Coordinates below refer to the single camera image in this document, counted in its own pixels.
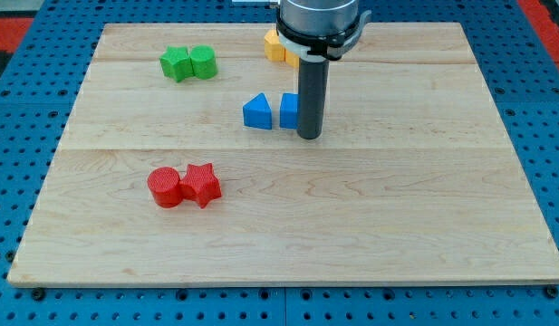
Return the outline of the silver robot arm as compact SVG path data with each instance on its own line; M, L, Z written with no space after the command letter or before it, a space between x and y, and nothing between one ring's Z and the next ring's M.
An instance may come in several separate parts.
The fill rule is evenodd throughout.
M358 0L281 0L281 21L301 34L330 35L348 28L358 15Z

